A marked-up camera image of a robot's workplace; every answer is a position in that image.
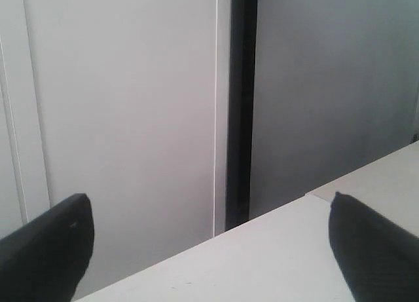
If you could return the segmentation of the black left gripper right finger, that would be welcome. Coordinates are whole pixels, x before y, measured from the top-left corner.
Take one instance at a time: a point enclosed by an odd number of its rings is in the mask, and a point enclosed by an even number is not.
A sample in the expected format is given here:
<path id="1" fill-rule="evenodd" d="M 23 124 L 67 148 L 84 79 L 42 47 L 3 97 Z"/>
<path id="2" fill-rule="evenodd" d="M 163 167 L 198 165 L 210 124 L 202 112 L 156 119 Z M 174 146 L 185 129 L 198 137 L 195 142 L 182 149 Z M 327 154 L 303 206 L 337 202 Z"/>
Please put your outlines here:
<path id="1" fill-rule="evenodd" d="M 356 301 L 418 300 L 418 237 L 351 195 L 337 192 L 329 243 Z"/>

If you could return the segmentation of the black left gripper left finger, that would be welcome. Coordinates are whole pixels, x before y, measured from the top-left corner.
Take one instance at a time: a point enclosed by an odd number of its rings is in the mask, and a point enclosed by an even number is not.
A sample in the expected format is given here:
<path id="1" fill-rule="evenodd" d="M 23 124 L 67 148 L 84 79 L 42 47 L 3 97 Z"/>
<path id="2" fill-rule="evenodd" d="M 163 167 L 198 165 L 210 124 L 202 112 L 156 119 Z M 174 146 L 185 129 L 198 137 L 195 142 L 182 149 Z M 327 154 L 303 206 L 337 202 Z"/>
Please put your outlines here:
<path id="1" fill-rule="evenodd" d="M 2 301 L 71 301 L 94 249 L 92 205 L 74 194 L 1 239 Z"/>

